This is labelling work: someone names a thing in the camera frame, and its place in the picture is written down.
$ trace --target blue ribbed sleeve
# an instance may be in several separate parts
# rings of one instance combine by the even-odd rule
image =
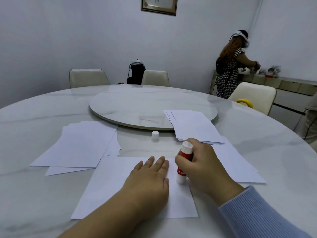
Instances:
[[[284,219],[253,186],[219,209],[237,238],[311,238]]]

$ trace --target table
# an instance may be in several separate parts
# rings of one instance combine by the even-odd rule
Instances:
[[[99,120],[89,110],[90,99],[121,86],[63,90],[0,110],[0,237],[56,237],[75,223],[70,216],[93,170],[45,177],[47,168],[28,165],[58,140],[63,126]],[[217,108],[213,123],[219,133],[267,180],[266,185],[255,185],[258,192],[290,222],[316,237],[317,155],[309,145],[255,110],[182,91]],[[161,131],[160,141],[153,143],[151,131],[123,126],[118,128],[118,141],[121,156],[174,157],[181,147],[172,131]],[[210,198],[194,188],[191,191],[199,218],[147,221],[132,237],[233,237]]]
[[[182,89],[137,88],[124,85],[97,94],[90,100],[91,110],[102,119],[132,128],[174,130],[163,110],[182,109],[202,112],[209,120],[217,109],[208,100]]]

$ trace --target houndstooth dress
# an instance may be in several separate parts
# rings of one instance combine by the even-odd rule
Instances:
[[[221,98],[228,99],[233,91],[237,88],[238,82],[238,61],[236,57],[239,54],[245,53],[242,48],[238,48],[231,61],[227,63],[226,70],[222,75],[217,75],[216,84],[217,84],[217,96]]]

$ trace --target red glue stick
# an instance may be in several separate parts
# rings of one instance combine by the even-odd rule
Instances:
[[[182,149],[180,151],[180,155],[185,157],[188,160],[191,160],[193,153],[193,145],[189,143],[188,141],[183,142]],[[178,167],[177,169],[177,183],[183,184],[186,180],[187,176],[186,174]]]

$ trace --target long hair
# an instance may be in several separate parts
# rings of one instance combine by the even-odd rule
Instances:
[[[217,58],[216,64],[218,64],[223,58],[226,58],[225,63],[228,63],[232,59],[235,51],[239,47],[242,47],[243,41],[244,40],[242,36],[233,37],[221,51],[220,56]]]

